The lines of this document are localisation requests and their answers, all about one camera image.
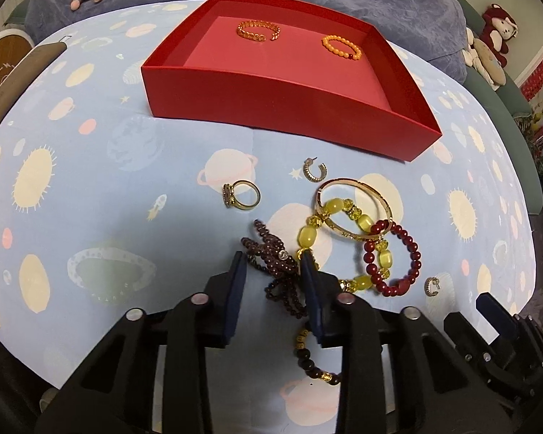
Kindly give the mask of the gold bangle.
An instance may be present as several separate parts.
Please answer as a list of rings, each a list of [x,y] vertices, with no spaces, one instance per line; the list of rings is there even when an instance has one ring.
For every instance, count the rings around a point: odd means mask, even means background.
[[[386,217],[378,221],[373,221],[368,214],[365,214],[352,199],[342,199],[341,207],[336,210],[335,206],[330,206],[328,202],[323,202],[323,193],[332,186],[350,186],[358,189],[372,199],[375,199],[386,213]],[[331,218],[333,214],[342,212],[346,214],[349,220],[353,221],[360,232],[355,233],[336,223]],[[353,178],[335,178],[324,181],[317,187],[315,195],[315,215],[318,216],[323,224],[335,232],[337,235],[359,242],[379,241],[382,237],[395,227],[392,210],[386,199],[374,187],[365,182]]]

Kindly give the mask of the dark purple bead strand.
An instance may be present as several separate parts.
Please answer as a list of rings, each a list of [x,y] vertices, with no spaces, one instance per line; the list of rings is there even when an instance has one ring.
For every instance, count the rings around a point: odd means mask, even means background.
[[[270,232],[263,221],[253,222],[260,240],[244,237],[247,261],[258,271],[271,278],[265,288],[266,298],[283,304],[294,318],[308,315],[306,306],[300,301],[300,274],[297,261],[288,253],[283,241]]]

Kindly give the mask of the small gold hoop earring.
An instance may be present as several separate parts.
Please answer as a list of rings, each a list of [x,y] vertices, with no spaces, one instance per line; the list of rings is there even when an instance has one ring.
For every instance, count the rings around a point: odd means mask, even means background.
[[[440,281],[437,277],[429,277],[425,281],[425,293],[428,297],[433,298],[440,292]]]

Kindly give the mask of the blue planet print sheet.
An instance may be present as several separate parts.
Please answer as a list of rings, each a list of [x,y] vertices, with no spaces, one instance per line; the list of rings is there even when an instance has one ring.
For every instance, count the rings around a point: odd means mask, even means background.
[[[171,307],[264,221],[289,250],[310,212],[307,157],[375,187],[417,239],[440,324],[460,311],[484,338],[481,292],[510,311],[532,296],[523,193],[488,113],[463,85],[398,55],[441,128],[412,163],[304,137],[151,116],[140,68],[196,3],[146,5],[79,22],[68,47],[0,126],[0,341],[59,385],[133,306]]]

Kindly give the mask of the beige cookie plush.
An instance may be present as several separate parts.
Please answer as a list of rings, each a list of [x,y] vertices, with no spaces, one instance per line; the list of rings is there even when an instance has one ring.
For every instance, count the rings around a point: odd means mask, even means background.
[[[473,55],[473,67],[491,86],[491,89],[496,91],[500,87],[505,86],[507,81],[505,71],[488,45],[480,39],[474,38],[471,52]]]

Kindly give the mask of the white plush toy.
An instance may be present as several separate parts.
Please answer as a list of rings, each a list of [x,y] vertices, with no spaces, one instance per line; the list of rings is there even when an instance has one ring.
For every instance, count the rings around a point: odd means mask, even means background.
[[[462,55],[465,60],[465,64],[468,67],[474,68],[475,61],[478,59],[479,55],[474,47],[475,35],[469,27],[466,27],[466,36],[467,36],[467,45],[462,50]]]

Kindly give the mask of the red monkey plush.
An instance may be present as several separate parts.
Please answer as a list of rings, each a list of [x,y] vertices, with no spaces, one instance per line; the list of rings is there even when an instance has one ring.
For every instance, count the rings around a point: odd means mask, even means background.
[[[491,4],[483,13],[484,29],[480,39],[503,68],[507,65],[506,55],[509,53],[507,41],[518,35],[518,25],[514,19],[498,4]]]

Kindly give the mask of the red shallow cardboard box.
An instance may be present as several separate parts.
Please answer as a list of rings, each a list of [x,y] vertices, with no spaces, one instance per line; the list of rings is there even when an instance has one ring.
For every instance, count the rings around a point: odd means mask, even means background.
[[[406,162],[441,135],[374,26],[299,0],[207,0],[141,72],[158,118],[303,135]]]

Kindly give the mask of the round wooden white device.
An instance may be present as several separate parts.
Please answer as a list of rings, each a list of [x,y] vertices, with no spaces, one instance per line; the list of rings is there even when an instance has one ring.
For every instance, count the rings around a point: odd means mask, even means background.
[[[21,29],[0,31],[0,85],[33,47],[34,42]]]

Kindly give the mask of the green bed frame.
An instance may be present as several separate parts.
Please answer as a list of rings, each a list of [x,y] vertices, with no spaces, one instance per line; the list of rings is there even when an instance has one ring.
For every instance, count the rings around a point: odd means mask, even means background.
[[[542,184],[530,148],[517,125],[517,120],[527,120],[532,115],[529,102],[509,75],[505,75],[503,86],[493,90],[474,67],[466,69],[464,87],[484,107],[499,133],[520,181],[529,214],[539,214],[543,208]]]

